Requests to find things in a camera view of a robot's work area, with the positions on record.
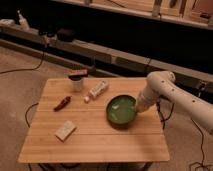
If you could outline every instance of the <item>wooden table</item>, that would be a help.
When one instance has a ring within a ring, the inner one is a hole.
[[[97,100],[85,104],[83,97],[100,80],[110,87]],[[155,107],[140,113],[126,130],[117,130],[106,119],[106,105],[115,96],[137,97],[144,78],[85,78],[84,90],[72,92],[69,79],[49,79],[22,147],[21,163],[98,163],[168,161],[169,153]],[[60,112],[55,107],[65,96],[71,103]],[[55,131],[67,120],[77,129],[65,141]]]

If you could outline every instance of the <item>table leg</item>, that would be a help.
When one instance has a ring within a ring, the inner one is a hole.
[[[142,168],[142,171],[147,171],[152,165],[152,162],[147,162]]]

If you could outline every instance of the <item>bottle cap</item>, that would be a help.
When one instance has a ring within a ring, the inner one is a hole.
[[[89,103],[89,101],[90,101],[89,96],[85,96],[85,97],[84,97],[84,102],[85,102],[85,103]]]

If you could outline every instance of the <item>black object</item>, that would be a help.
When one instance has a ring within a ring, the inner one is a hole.
[[[75,37],[74,30],[62,28],[57,32],[58,40],[61,40],[64,42],[72,42],[74,37]]]

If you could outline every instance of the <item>green bowl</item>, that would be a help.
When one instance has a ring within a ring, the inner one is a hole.
[[[114,97],[107,105],[107,119],[113,125],[128,125],[136,116],[136,100],[129,95],[119,95]]]

